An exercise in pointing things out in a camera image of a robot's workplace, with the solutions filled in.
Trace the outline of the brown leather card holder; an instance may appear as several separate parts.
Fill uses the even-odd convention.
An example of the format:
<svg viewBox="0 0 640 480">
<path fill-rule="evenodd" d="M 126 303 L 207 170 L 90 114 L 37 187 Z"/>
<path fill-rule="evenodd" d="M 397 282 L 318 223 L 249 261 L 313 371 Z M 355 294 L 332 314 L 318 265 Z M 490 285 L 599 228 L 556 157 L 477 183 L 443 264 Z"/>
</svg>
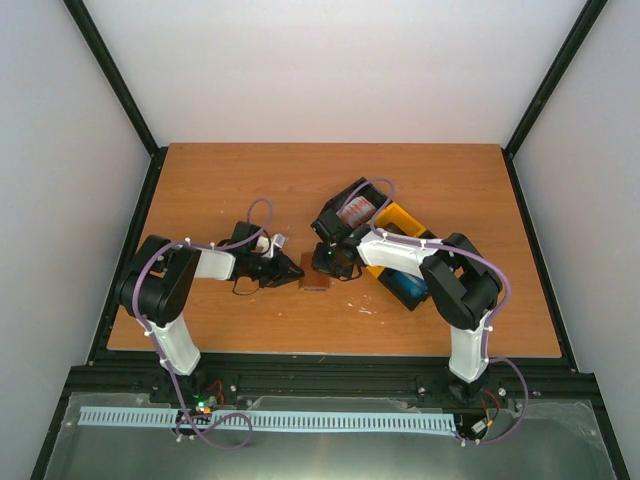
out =
<svg viewBox="0 0 640 480">
<path fill-rule="evenodd" d="M 300 267 L 304 276 L 298 282 L 299 289 L 309 292 L 326 291 L 330 288 L 330 277 L 313 269 L 312 258 L 311 252 L 304 252 L 301 255 Z"/>
</svg>

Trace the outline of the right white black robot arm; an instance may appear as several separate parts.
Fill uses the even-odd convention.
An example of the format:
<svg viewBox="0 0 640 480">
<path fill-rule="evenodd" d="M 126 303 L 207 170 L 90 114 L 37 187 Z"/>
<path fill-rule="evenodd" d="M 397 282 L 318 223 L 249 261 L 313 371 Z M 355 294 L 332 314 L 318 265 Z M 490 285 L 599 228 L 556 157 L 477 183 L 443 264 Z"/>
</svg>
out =
<svg viewBox="0 0 640 480">
<path fill-rule="evenodd" d="M 341 281 L 357 278 L 364 267 L 420 277 L 450 327 L 449 394 L 459 403 L 478 395 L 488 374 L 492 322 L 510 295 L 510 285 L 467 237 L 416 238 L 362 225 L 338 242 L 318 243 L 312 267 Z"/>
</svg>

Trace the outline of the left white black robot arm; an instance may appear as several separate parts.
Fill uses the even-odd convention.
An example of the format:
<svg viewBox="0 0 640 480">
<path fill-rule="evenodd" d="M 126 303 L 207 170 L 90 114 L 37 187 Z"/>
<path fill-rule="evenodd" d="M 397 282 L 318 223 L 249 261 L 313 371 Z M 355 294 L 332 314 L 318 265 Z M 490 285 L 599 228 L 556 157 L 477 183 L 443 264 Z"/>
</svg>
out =
<svg viewBox="0 0 640 480">
<path fill-rule="evenodd" d="M 207 376 L 196 369 L 201 353 L 184 318 L 193 281 L 247 278 L 260 289 L 296 282 L 304 271 L 282 252 L 286 241 L 282 234 L 270 236 L 239 221 L 231 237 L 218 244 L 150 235 L 126 266 L 116 286 L 117 302 L 152 339 L 161 366 L 176 374 L 172 388 L 184 401 L 197 402 L 208 390 Z"/>
</svg>

